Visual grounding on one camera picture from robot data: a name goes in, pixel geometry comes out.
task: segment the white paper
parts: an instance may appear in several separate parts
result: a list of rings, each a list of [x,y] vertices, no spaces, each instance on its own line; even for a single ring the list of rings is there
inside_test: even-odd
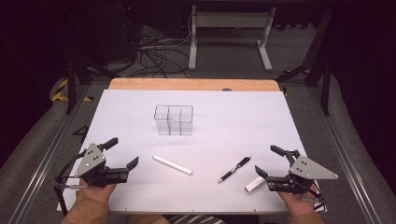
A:
[[[192,105],[192,135],[159,135],[156,105]],[[139,157],[128,182],[118,184],[111,195],[110,211],[123,213],[286,212],[277,193],[266,184],[250,193],[245,186],[258,177],[255,165],[270,176],[288,173],[289,162],[272,152],[271,145],[305,155],[281,91],[107,90],[82,149],[113,137],[119,143],[104,152],[106,166],[123,168]],[[152,155],[188,167],[193,174],[164,166]],[[218,184],[245,157],[251,160]],[[71,179],[68,184],[76,182]],[[64,197],[71,208],[75,192],[66,189]]]

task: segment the transparent plastic container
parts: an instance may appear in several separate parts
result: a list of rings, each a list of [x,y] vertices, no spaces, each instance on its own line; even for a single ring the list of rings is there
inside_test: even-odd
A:
[[[157,105],[154,119],[159,135],[192,135],[191,105]]]

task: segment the person's leg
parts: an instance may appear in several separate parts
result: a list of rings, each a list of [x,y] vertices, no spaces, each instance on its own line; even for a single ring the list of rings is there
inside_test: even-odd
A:
[[[170,218],[169,223],[226,224],[221,219],[209,215],[178,215]]]
[[[169,224],[165,217],[161,215],[130,215],[127,224]]]

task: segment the white chalk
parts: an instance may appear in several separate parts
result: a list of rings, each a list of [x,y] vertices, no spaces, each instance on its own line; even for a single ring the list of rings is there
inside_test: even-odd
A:
[[[259,185],[261,185],[262,183],[265,182],[265,179],[262,178],[261,176],[257,177],[255,180],[253,180],[252,182],[250,182],[250,184],[248,184],[245,187],[245,190],[247,191],[247,193],[251,192],[252,190],[254,190],[255,188],[257,188]]]
[[[168,165],[170,167],[173,167],[173,168],[175,168],[175,169],[177,169],[177,170],[179,170],[179,171],[181,171],[183,173],[186,173],[188,175],[192,175],[192,171],[191,170],[189,170],[187,168],[184,168],[184,167],[182,167],[180,165],[177,165],[175,163],[172,163],[171,161],[167,161],[164,158],[161,158],[159,156],[154,155],[154,156],[152,156],[152,159],[154,159],[155,161],[162,162],[163,164],[166,164],[166,165]]]

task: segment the black pen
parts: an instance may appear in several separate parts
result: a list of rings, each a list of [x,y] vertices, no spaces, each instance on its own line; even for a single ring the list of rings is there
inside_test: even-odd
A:
[[[248,161],[250,161],[250,157],[245,157],[243,160],[241,160],[238,164],[236,164],[235,168],[233,168],[230,172],[228,172],[226,175],[224,175],[219,181],[218,183],[223,182],[225,179],[227,179],[230,175],[232,175],[233,173],[235,173],[235,171],[237,169],[239,169],[241,166],[245,165],[245,163],[247,163]]]

